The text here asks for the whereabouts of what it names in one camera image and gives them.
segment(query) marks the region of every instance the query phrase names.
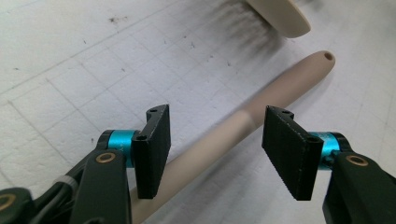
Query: screw hole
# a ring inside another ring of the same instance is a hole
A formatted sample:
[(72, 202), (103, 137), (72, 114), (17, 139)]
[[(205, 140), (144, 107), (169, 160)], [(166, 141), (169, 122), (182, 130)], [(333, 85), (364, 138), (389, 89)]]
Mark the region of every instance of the screw hole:
[(145, 135), (137, 136), (137, 140), (146, 140), (148, 137)]
[(355, 165), (359, 165), (359, 166), (367, 166), (369, 164), (369, 162), (367, 160), (365, 160), (364, 158), (358, 157), (358, 156), (347, 156), (346, 159), (355, 164)]
[(324, 57), (329, 61), (332, 60), (332, 55), (329, 52), (324, 53)]

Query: black plastic bracket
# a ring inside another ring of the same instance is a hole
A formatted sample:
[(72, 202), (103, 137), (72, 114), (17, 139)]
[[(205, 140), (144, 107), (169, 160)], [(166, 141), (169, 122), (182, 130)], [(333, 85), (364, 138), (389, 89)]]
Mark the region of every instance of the black plastic bracket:
[(133, 138), (134, 171), (138, 197), (153, 199), (171, 147), (169, 105), (151, 108), (146, 117), (146, 127)]
[(262, 147), (291, 195), (311, 200), (323, 140), (309, 134), (288, 110), (267, 106)]

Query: black cable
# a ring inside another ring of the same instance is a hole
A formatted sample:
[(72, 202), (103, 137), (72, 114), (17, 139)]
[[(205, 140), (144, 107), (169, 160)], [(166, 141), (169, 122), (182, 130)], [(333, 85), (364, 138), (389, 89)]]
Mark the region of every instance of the black cable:
[(71, 188), (66, 184), (63, 184), (56, 196), (38, 212), (38, 214), (31, 220), (30, 224), (44, 223), (50, 218), (52, 212), (61, 205), (61, 202), (64, 202), (65, 199), (71, 196), (71, 193)]
[(53, 197), (56, 196), (59, 190), (61, 190), (62, 185), (63, 183), (55, 183), (44, 194), (35, 199), (35, 208), (37, 211), (43, 209), (43, 207), (48, 204), (53, 199)]

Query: brass screw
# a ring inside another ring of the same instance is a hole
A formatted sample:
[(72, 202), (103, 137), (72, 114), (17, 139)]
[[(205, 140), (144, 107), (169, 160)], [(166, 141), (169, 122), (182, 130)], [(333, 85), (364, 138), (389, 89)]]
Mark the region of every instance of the brass screw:
[(359, 166), (368, 166), (369, 162), (367, 160), (365, 160), (362, 157), (359, 156), (354, 156), (354, 155), (349, 155), (346, 157), (346, 160), (349, 161), (350, 163), (353, 163), (355, 165), (359, 165)]
[(6, 199), (5, 203), (0, 204), (0, 211), (3, 211), (4, 209), (6, 209), (10, 205), (12, 205), (16, 198), (17, 198), (17, 196), (15, 196), (15, 194), (3, 194), (3, 195), (0, 195), (0, 200)]
[(112, 152), (106, 152), (106, 153), (102, 153), (99, 156), (97, 156), (96, 161), (99, 163), (106, 163), (106, 162), (113, 161), (115, 158), (116, 158), (116, 154), (114, 154)]

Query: tan plastic tube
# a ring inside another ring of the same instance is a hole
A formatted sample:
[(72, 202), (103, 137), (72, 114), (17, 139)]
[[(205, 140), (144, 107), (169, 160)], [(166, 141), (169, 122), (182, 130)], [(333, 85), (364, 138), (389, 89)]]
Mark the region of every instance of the tan plastic tube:
[(265, 107), (286, 107), (329, 74), (335, 63), (327, 51), (304, 58), (285, 71), (267, 88), (198, 140), (183, 154), (166, 164), (157, 196), (140, 200), (131, 191), (133, 223), (141, 223), (168, 202), (211, 164), (264, 123)]
[(294, 38), (311, 30), (304, 14), (291, 0), (247, 0), (283, 36)]

